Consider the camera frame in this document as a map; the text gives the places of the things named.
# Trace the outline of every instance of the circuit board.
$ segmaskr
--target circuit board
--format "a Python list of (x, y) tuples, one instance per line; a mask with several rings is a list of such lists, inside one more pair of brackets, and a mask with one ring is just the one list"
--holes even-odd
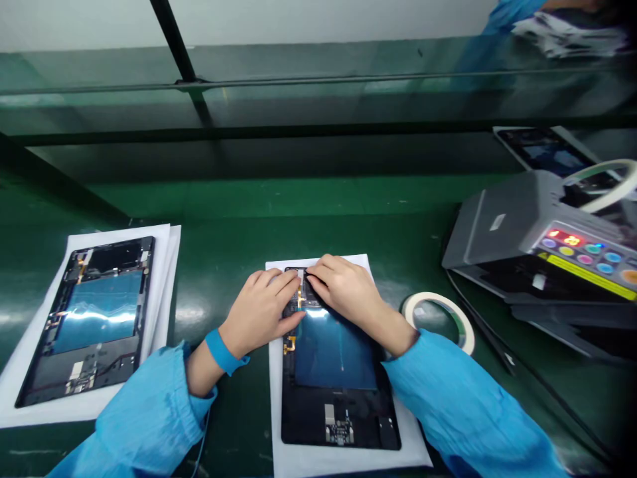
[(16, 407), (126, 381), (139, 366), (155, 239), (73, 251)]

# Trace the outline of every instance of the gray machine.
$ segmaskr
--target gray machine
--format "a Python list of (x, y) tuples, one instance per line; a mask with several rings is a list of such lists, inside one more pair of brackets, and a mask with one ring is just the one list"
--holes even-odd
[(566, 204), (562, 184), (528, 171), (464, 201), (443, 267), (584, 355), (637, 361), (634, 205), (595, 216)]

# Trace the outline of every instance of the white paper sheet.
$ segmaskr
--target white paper sheet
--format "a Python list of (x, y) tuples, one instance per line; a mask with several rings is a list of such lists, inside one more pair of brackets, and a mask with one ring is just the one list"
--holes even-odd
[[(367, 269), (367, 254), (343, 256)], [(309, 267), (318, 259), (266, 262), (265, 269)], [(416, 417), (396, 398), (393, 403), (398, 420), (402, 447), (399, 451), (287, 445), (281, 441), (281, 388), (283, 383), (283, 341), (270, 342), (270, 407), (272, 417), (272, 453), (275, 478), (303, 478), (335, 473), (351, 473), (373, 469), (432, 466)]]
[(56, 422), (79, 422), (95, 420), (106, 404), (119, 391), (122, 384), (92, 390), (82, 394), (72, 395), (50, 402), (31, 405), (22, 408), (15, 407), (20, 387), (29, 369), (33, 353), (37, 347), (46, 316), (51, 309), (58, 285), (64, 274), (64, 268), (71, 252), (77, 249), (89, 248), (137, 239), (145, 236), (155, 237), (155, 255), (153, 257), (153, 275), (149, 288), (148, 306), (146, 314), (145, 334), (142, 340), (142, 357), (145, 358), (153, 343), (153, 335), (160, 302), (164, 291), (164, 284), (170, 265), (169, 237), (170, 224), (149, 226), (135, 229), (96, 232), (69, 236), (66, 243), (64, 260), (51, 282), (44, 301), (24, 335), (16, 346), (11, 358), (0, 375), (0, 428), (15, 426), (38, 425)]
[(171, 303), (173, 301), (173, 287), (175, 286), (175, 272), (177, 271), (177, 258), (179, 257), (179, 244), (181, 243), (181, 226), (171, 227), (169, 238), (169, 258), (170, 264), (166, 274), (166, 284), (161, 296), (161, 305), (157, 315), (157, 325), (153, 335), (153, 345), (151, 353), (165, 346), (168, 341), (168, 327), (171, 320)]

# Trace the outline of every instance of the tape roll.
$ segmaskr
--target tape roll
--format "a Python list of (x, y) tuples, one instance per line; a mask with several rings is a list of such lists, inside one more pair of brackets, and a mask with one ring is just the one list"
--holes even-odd
[(628, 168), (628, 172), (623, 181), (617, 184), (617, 186), (612, 188), (602, 197), (592, 200), (580, 207), (582, 211), (590, 212), (592, 214), (616, 203), (635, 190), (637, 187), (637, 162), (632, 159), (613, 159), (612, 161), (605, 161), (604, 163), (599, 163), (598, 165), (577, 171), (575, 174), (564, 178), (563, 184), (565, 186), (572, 186), (582, 179), (619, 168)]
[(460, 347), (467, 355), (471, 355), (473, 350), (476, 348), (476, 336), (473, 332), (473, 327), (471, 327), (471, 323), (466, 318), (464, 312), (462, 312), (462, 309), (440, 294), (433, 292), (416, 293), (407, 298), (401, 310), (403, 316), (407, 319), (407, 322), (409, 322), (414, 329), (416, 329), (416, 326), (414, 324), (413, 312), (421, 302), (434, 303), (449, 312), (449, 315), (451, 315), (458, 327), (460, 335), (460, 338), (458, 339), (458, 347)]

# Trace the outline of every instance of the person's right hand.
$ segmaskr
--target person's right hand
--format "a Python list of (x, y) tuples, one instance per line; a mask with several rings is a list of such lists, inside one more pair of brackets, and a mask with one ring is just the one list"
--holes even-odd
[(325, 254), (307, 268), (308, 280), (327, 305), (364, 330), (393, 356), (400, 357), (418, 332), (378, 293), (367, 271), (340, 256)]

